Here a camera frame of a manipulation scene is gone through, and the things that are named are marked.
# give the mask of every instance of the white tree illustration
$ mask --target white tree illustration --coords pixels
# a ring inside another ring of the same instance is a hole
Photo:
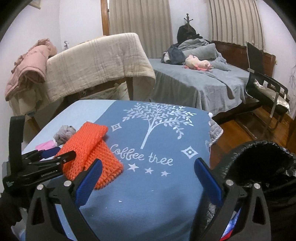
[[[141,145],[141,149],[143,149],[148,136],[159,125],[173,127],[173,130],[176,130],[176,133],[179,134],[178,139],[181,139],[182,135],[184,135],[182,132],[184,128],[179,128],[180,124],[193,126],[190,118],[196,115],[196,113],[188,112],[184,108],[184,106],[176,107],[170,104],[137,103],[135,108],[124,110],[127,112],[127,116],[123,117],[122,122],[135,117],[148,121],[149,127]]]

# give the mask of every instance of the orange scarf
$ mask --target orange scarf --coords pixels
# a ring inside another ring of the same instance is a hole
[[[71,150],[76,152],[76,158],[63,166],[63,172],[69,180],[74,180],[81,171],[87,170],[96,158],[102,161],[103,172],[95,189],[103,188],[122,172],[122,163],[115,158],[102,140],[107,131],[106,126],[86,122],[64,144],[57,156]]]

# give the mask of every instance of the pink jacket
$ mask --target pink jacket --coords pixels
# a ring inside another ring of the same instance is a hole
[[[46,62],[49,56],[57,54],[57,48],[49,39],[38,40],[27,53],[15,62],[5,88],[5,100],[9,101],[17,93],[30,89],[33,83],[45,81]]]

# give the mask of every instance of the gray bedsheet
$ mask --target gray bedsheet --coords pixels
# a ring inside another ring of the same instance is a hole
[[[156,75],[153,102],[194,107],[213,115],[246,102],[247,71],[228,65],[230,71],[205,72],[163,64],[160,59],[149,61]]]

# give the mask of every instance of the silver screw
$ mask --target silver screw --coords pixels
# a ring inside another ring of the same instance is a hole
[[[39,185],[37,186],[37,189],[38,189],[38,190],[42,190],[43,187],[44,187],[44,186],[43,186],[42,184],[39,184]]]
[[[260,189],[260,184],[255,183],[255,184],[254,184],[254,187],[255,187],[256,189]]]
[[[72,184],[72,182],[69,180],[64,182],[65,187],[69,187],[71,184]]]
[[[233,183],[233,181],[232,180],[226,180],[226,184],[228,185],[228,186],[232,186],[234,183]]]

